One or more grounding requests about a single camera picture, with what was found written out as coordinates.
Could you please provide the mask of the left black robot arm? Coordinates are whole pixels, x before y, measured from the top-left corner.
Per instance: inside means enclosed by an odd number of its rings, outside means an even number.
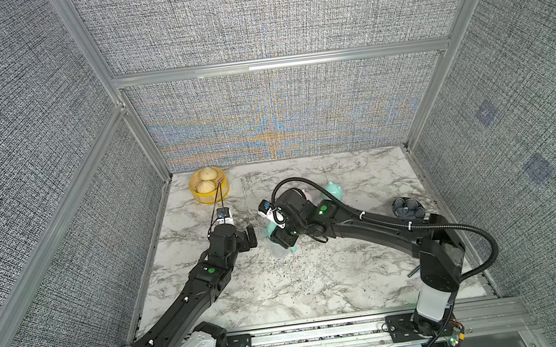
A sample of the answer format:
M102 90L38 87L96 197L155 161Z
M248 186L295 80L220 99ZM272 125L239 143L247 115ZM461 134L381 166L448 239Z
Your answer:
M189 272L175 302L140 340L130 347L227 347L225 328L198 319L227 287L242 252L257 246L252 225L240 231L232 224L218 225L209 246Z

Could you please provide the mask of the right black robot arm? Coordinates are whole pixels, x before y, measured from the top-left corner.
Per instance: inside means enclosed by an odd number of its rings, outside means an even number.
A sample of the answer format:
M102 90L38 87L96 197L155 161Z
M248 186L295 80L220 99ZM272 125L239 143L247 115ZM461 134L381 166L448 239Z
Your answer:
M270 240L285 249L304 235L324 242L347 238L384 245L418 259L422 282L416 303L419 321L442 322L457 296L465 246L440 215L399 219L369 214L333 197L314 204L296 188L273 202L264 199L258 213L276 224Z

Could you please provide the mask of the pink bottle cap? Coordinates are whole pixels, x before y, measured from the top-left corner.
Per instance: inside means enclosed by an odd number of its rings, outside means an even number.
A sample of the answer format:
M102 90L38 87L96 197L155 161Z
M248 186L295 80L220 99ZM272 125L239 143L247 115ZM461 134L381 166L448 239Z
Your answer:
M311 202L314 201L313 195L310 192L303 189L303 193L304 193L304 195L305 195L305 197L308 201L311 201Z

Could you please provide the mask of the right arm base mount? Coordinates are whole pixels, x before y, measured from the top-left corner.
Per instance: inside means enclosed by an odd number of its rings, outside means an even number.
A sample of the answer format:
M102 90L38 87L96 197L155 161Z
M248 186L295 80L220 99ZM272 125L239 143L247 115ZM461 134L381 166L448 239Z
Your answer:
M394 344L408 343L410 341L431 340L436 334L440 337L455 339L465 331L462 322L451 314L450 308L444 312L444 317L439 322L422 319L415 312L406 312L384 318L382 330L390 335Z

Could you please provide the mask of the mint bottle cap front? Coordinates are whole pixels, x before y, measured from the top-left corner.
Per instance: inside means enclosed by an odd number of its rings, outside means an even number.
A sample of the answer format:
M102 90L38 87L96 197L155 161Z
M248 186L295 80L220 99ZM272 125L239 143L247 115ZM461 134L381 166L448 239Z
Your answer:
M325 190L326 192L323 192L322 194L325 199L334 197L339 201L343 200L343 190L337 183L329 181L329 183L325 187Z

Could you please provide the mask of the clear bottle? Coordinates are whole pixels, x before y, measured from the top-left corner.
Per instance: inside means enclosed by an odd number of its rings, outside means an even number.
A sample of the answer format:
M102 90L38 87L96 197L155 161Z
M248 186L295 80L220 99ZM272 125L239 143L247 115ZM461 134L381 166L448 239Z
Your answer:
M286 257L290 257L293 255L294 251L292 248L283 248L281 245L277 245L274 243L269 244L269 251L270 253L278 259L285 259Z

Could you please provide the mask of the mint bottle cap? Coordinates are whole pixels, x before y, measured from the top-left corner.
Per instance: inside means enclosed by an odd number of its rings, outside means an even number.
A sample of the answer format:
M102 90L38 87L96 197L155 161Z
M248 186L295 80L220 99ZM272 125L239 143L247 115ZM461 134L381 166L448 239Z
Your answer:
M266 227L264 228L263 231L263 236L267 239L270 238L270 236L273 234L273 231L277 228L277 224L273 223L273 222L269 222Z
M326 192L323 192L322 194L325 199L334 197L339 201L343 200L343 190L337 183L329 181L329 183L325 187L325 190Z

